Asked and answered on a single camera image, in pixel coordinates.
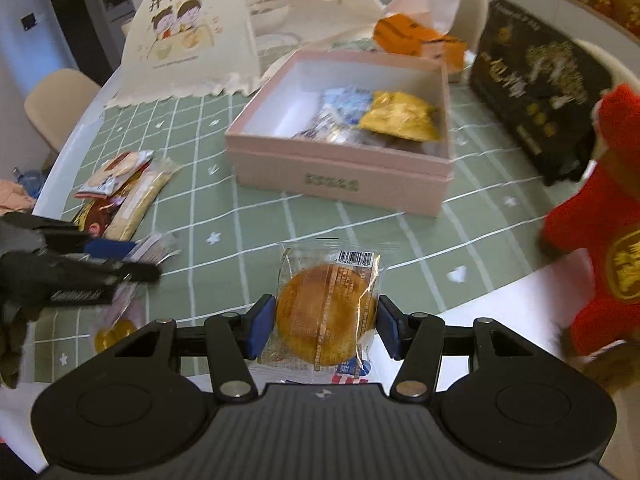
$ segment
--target black wall switch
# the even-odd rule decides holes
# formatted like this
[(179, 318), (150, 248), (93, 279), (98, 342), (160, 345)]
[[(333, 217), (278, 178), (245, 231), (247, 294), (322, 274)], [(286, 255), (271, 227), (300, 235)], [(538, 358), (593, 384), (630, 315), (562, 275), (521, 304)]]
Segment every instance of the black wall switch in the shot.
[(30, 28), (35, 27), (36, 24), (37, 24), (36, 17), (33, 15), (33, 13), (28, 14), (27, 16), (25, 16), (20, 21), (22, 22), (22, 28), (24, 30), (29, 30)]

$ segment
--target white barcode label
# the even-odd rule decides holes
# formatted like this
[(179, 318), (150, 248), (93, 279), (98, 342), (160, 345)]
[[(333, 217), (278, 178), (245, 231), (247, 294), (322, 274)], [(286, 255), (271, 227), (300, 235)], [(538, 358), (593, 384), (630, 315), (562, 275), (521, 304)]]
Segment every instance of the white barcode label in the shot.
[(371, 268), (373, 264), (373, 253), (361, 253), (359, 251), (340, 251), (337, 262), (339, 264), (351, 265), (354, 267)]

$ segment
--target silver bolt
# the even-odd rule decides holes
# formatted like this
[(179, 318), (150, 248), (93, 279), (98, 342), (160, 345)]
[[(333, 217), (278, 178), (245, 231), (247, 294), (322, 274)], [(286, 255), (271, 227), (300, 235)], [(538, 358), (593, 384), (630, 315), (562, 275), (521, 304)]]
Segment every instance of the silver bolt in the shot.
[(427, 385), (420, 381), (402, 381), (396, 386), (396, 392), (405, 397), (420, 397), (427, 390)]
[(251, 386), (244, 381), (227, 381), (220, 386), (220, 392), (227, 397), (244, 397), (251, 392)]

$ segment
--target open box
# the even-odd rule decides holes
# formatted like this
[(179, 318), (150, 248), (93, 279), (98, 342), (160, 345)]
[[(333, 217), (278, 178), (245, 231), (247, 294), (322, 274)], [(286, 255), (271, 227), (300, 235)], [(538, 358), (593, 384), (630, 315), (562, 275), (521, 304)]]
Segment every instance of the open box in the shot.
[[(356, 86), (414, 94), (438, 107), (440, 156), (292, 137), (305, 130), (329, 88)], [(241, 186), (436, 216), (452, 174), (441, 63), (378, 52), (299, 50), (258, 92), (226, 132), (227, 154)]]

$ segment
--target green tablecloth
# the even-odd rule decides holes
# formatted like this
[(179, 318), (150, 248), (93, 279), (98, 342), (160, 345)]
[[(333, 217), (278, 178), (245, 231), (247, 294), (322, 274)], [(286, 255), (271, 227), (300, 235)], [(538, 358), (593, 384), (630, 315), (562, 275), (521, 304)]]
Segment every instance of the green tablecloth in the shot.
[[(146, 298), (147, 320), (201, 324), (217, 312), (275, 293), (286, 240), (319, 235), (394, 242), (382, 293), (404, 312), (437, 314), (539, 269), (543, 217), (575, 186), (545, 188), (514, 141), (465, 86), (451, 87), (455, 177), (439, 218), (236, 185), (224, 133), (249, 101), (241, 95), (170, 99), (110, 109), (86, 154), (63, 219), (78, 211), (73, 193), (122, 150), (156, 150), (184, 167), (162, 190), (136, 238), (174, 232), (182, 249)], [(94, 308), (47, 312), (35, 328), (35, 379), (51, 381), (92, 356)], [(206, 371), (183, 360), (183, 373)]]

